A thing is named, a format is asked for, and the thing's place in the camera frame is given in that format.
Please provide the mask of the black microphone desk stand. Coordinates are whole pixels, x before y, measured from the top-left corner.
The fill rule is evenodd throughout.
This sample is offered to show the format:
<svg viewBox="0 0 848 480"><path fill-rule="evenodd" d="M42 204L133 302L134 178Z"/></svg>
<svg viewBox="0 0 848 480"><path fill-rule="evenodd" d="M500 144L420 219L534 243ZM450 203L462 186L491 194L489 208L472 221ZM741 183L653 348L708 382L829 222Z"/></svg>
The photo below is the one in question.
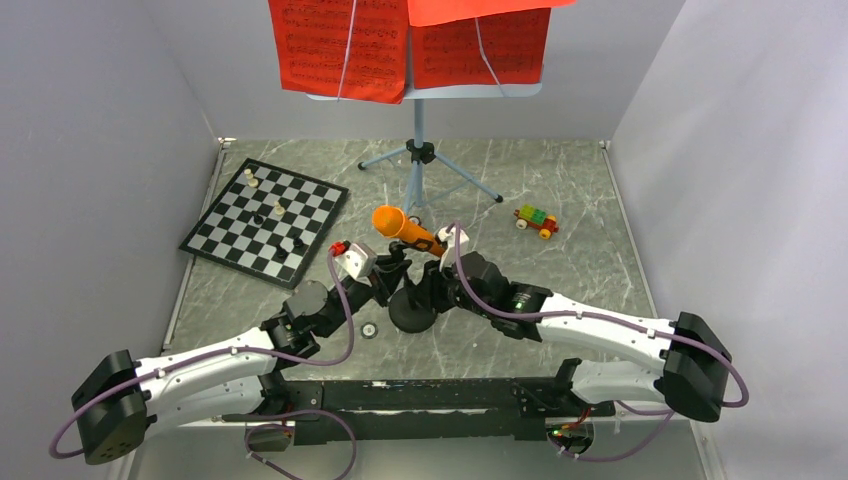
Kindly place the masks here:
<svg viewBox="0 0 848 480"><path fill-rule="evenodd" d="M404 286L392 296L389 303L389 317L392 323L402 332L409 334L422 333L431 328L438 314L434 312L420 313L409 309Z"/></svg>

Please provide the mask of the orange toy microphone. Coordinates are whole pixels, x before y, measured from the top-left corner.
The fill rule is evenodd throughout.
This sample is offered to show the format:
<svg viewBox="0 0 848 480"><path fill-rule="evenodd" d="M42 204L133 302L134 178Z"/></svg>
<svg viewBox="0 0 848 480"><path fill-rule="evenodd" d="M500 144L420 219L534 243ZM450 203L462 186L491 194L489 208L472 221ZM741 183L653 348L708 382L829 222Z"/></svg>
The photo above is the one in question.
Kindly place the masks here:
<svg viewBox="0 0 848 480"><path fill-rule="evenodd" d="M433 233L414 223L398 207L381 205L374 210L372 224L384 237L398 240L418 251L441 258L445 249Z"/></svg>

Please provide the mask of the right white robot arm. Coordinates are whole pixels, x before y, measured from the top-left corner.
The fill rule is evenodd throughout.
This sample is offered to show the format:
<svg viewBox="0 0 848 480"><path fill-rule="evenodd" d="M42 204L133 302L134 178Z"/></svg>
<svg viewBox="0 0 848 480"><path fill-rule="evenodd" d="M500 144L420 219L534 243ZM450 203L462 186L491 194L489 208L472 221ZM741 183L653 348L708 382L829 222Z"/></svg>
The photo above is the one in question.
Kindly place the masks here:
<svg viewBox="0 0 848 480"><path fill-rule="evenodd" d="M509 280L477 252L460 262L426 263L390 300L392 323L421 333L452 308L487 319L503 335L562 342L615 356L610 363L565 360L551 398L564 415L612 401L656 402L691 420L714 423L729 406L724 394L732 357L699 315L638 317L581 304L540 286Z"/></svg>

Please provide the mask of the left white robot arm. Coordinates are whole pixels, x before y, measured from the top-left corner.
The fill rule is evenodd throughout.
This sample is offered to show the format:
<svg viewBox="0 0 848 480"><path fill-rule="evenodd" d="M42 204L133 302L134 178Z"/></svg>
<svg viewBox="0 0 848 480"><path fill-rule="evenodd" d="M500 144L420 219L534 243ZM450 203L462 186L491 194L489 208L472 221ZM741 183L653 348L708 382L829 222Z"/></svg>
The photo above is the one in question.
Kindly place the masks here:
<svg viewBox="0 0 848 480"><path fill-rule="evenodd" d="M386 305L411 266L398 241L385 254L337 242L327 264L332 288L303 284L277 314L233 338L182 354L135 359L120 350L105 356L71 397L78 455L101 465L148 436L208 417L279 417L288 402L282 370L320 365L320 340L341 327L353 338L354 314L369 301Z"/></svg>

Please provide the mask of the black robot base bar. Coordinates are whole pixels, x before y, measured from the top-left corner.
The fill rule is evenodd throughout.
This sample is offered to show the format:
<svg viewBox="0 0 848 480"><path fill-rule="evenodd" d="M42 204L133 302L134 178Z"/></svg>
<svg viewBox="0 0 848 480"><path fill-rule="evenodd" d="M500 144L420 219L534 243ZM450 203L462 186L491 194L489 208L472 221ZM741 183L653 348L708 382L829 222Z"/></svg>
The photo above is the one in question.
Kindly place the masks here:
<svg viewBox="0 0 848 480"><path fill-rule="evenodd" d="M293 413L293 442L511 437L537 441L546 426L610 413L551 377L276 381L271 396L226 422L269 422Z"/></svg>

